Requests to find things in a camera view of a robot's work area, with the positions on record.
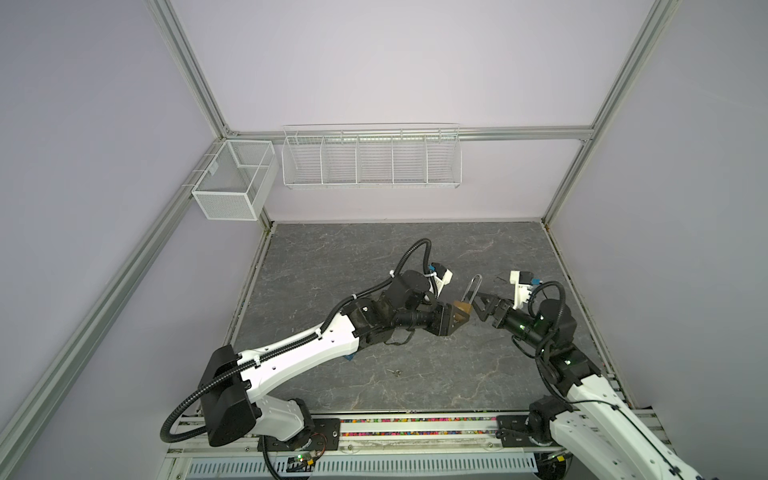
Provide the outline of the brass padlock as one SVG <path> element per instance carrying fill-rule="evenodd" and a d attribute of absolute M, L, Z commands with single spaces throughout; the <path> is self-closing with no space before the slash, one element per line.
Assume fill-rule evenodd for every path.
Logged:
<path fill-rule="evenodd" d="M 455 309 L 467 318 L 471 316 L 472 304 L 480 290 L 482 282 L 483 276 L 481 274 L 474 275 L 465 289 L 462 298 L 453 302 Z"/>

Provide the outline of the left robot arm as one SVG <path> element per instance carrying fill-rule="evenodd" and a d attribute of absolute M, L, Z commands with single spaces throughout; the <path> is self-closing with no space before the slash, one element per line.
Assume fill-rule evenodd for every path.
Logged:
<path fill-rule="evenodd" d="M 160 439 L 204 435 L 219 447 L 253 434 L 290 449 L 309 444 L 317 429 L 306 403 L 275 398 L 274 389 L 330 360 L 391 346 L 397 330 L 446 337 L 469 320 L 468 301 L 441 300 L 452 273 L 431 263 L 430 253 L 430 239 L 416 241 L 385 280 L 340 300 L 317 326 L 260 348 L 215 350 L 197 389 L 164 420 Z"/>

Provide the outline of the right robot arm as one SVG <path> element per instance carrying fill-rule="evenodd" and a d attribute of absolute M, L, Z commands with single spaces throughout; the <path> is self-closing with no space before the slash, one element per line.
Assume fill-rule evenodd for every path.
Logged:
<path fill-rule="evenodd" d="M 510 333 L 548 391 L 529 407 L 527 429 L 534 443 L 561 446 L 599 479 L 699 478 L 575 345 L 577 322 L 562 284 L 541 283 L 525 302 L 476 293 L 472 306 L 481 320 Z"/>

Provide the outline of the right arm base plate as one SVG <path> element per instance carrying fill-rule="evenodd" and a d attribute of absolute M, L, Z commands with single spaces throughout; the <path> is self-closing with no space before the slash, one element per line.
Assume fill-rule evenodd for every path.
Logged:
<path fill-rule="evenodd" d="M 496 438 L 505 448 L 553 444 L 549 422 L 539 413 L 527 415 L 497 415 Z"/>

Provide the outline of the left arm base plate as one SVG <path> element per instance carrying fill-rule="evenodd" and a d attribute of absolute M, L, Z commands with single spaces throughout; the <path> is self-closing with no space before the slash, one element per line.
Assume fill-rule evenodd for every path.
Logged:
<path fill-rule="evenodd" d="M 337 451 L 341 440 L 341 419 L 337 417 L 313 418 L 313 426 L 304 429 L 294 439 L 283 442 L 266 437 L 268 452 Z"/>

